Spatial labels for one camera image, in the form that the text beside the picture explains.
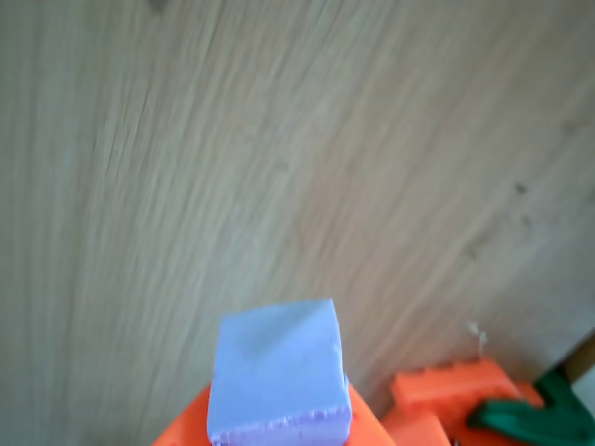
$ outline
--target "wood grain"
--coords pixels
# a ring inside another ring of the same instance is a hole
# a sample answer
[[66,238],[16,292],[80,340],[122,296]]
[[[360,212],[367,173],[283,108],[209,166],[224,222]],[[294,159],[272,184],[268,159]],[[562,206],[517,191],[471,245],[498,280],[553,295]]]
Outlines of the wood grain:
[[0,1],[2,444],[149,444],[218,318],[330,296],[398,367],[595,321],[591,1]]

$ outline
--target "wooden surface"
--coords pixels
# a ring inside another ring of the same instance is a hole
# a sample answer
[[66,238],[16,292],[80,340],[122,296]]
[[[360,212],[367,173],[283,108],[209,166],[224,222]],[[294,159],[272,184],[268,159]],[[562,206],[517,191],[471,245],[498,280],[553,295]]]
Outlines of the wooden surface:
[[149,444],[218,317],[330,296],[352,382],[595,321],[592,1],[0,1],[0,443]]

